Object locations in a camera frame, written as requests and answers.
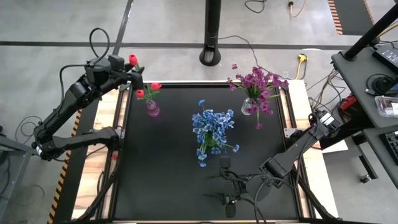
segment pole base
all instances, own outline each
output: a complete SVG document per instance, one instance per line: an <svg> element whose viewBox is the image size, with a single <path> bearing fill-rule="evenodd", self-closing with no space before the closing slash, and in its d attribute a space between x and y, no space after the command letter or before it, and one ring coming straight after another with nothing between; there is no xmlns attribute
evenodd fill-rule
<svg viewBox="0 0 398 224"><path fill-rule="evenodd" d="M206 66L215 66L221 61L221 54L218 48L205 45L200 52L199 61Z"/></svg>

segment red flower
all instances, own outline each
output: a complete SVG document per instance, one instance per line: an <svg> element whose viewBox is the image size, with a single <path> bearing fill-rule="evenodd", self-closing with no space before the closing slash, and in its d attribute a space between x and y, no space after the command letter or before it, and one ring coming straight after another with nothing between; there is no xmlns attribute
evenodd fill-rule
<svg viewBox="0 0 398 224"><path fill-rule="evenodd" d="M155 91L160 90L161 87L162 87L162 84L160 84L160 83L152 83L152 84L150 84L150 88L152 90L155 90Z"/></svg>
<svg viewBox="0 0 398 224"><path fill-rule="evenodd" d="M130 65L133 65L133 66L138 65L138 58L133 54L131 54L129 56L129 61L130 61Z"/></svg>
<svg viewBox="0 0 398 224"><path fill-rule="evenodd" d="M144 95L145 95L144 90L137 90L136 91L136 96L138 98L142 98L142 97L144 97Z"/></svg>

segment concrete floor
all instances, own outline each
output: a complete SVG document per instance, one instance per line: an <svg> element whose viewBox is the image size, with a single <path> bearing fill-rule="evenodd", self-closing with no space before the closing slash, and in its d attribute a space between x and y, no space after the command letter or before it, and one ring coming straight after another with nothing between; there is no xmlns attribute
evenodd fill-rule
<svg viewBox="0 0 398 224"><path fill-rule="evenodd" d="M303 0L295 1L295 6ZM0 40L37 42L87 42L88 34L95 27L102 27L114 42L126 7L126 0L2 0L0 1ZM393 0L368 0L375 20L394 5ZM127 23L123 42L202 43L205 1L196 0L135 0ZM330 57L337 50L289 50L289 45L350 45L358 36L336 33L326 0L308 1L303 13L295 19L289 17L286 2L268 0L261 14L254 14L244 7L244 1L223 1L220 37L240 35L252 44L282 44L288 49L256 49L260 65L294 78L297 55L309 57L308 86L328 75L332 69ZM396 40L398 29L386 34L384 40ZM94 41L104 41L100 34ZM237 38L220 43L245 44ZM221 49L222 60L215 67L205 67L198 61L200 49L137 49L121 48L120 56L134 53L140 64L146 67L145 80L225 80L233 76L232 63L241 71L248 71L254 64L249 49ZM83 63L93 54L89 47L16 47L0 45L0 124L12 138L19 122L28 115L45 118L60 101L58 71L69 63ZM65 86L72 84L81 74L80 68L69 68L63 77ZM335 80L335 85L346 86ZM308 91L315 97L319 84ZM341 94L346 97L347 89ZM323 102L336 96L328 87ZM329 104L330 109L337 99ZM57 133L69 136L73 119ZM361 184L358 176L364 169L357 157L344 153L325 156L331 186L340 217L362 222L396 223L398 192L369 148L364 150L379 179ZM48 219L61 164L33 157L23 178L19 198L26 206L12 204L5 223L45 223ZM40 196L38 184L45 190Z"/></svg>

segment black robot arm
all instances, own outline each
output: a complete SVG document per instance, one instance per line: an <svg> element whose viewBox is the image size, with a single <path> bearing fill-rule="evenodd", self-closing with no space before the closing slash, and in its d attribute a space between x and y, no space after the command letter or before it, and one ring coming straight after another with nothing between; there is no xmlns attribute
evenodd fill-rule
<svg viewBox="0 0 398 224"><path fill-rule="evenodd" d="M34 129L35 141L32 147L43 159L56 158L67 149L115 142L118 135L110 127L98 133L72 138L53 135L75 112L86 108L94 100L100 100L109 91L118 89L119 85L130 81L133 90L144 87L141 76L144 68L135 71L132 65L124 64L124 59L117 55L110 55L99 61L95 58L87 62L84 68L85 74L71 85L60 105Z"/></svg>

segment clear vase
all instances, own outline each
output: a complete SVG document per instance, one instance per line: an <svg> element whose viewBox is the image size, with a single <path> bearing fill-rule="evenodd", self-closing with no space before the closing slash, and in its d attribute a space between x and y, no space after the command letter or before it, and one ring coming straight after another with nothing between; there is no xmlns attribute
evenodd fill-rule
<svg viewBox="0 0 398 224"><path fill-rule="evenodd" d="M160 114L160 108L157 106L157 103L153 100L147 100L147 112L149 116L155 118Z"/></svg>
<svg viewBox="0 0 398 224"><path fill-rule="evenodd" d="M250 115L251 113L248 112L248 109L250 109L252 107L253 107L253 104L251 103L250 98L246 98L243 101L243 105L242 105L242 108L241 108L242 114L244 114L246 116Z"/></svg>

